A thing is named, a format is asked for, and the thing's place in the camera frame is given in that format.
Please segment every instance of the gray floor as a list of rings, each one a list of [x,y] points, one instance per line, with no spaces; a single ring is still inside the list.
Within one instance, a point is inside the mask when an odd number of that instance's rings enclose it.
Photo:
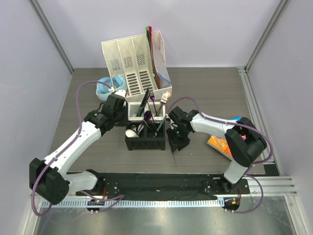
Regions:
[[[253,208],[259,197],[243,197],[239,210]],[[116,209],[93,214],[86,209],[52,209],[40,217],[35,235],[295,235],[284,197],[265,197],[249,214],[222,208]]]
[[[220,118],[249,117],[244,90],[237,68],[169,68],[173,95],[170,105],[182,96],[193,97],[208,115]],[[58,148],[78,127],[75,106],[76,89],[80,84],[108,76],[106,69],[76,69],[63,106],[59,124],[51,146]],[[95,85],[81,90],[80,107],[84,117],[97,109],[99,100]],[[189,112],[195,105],[181,101],[179,106]],[[170,147],[161,150],[128,151],[124,138],[125,128],[115,127],[93,143],[72,165],[71,172],[93,169],[98,172],[145,172],[145,173],[223,173],[230,160],[207,145],[208,135],[189,135],[191,143],[175,153],[178,171],[175,169]],[[253,167],[253,174],[264,174],[262,165]]]

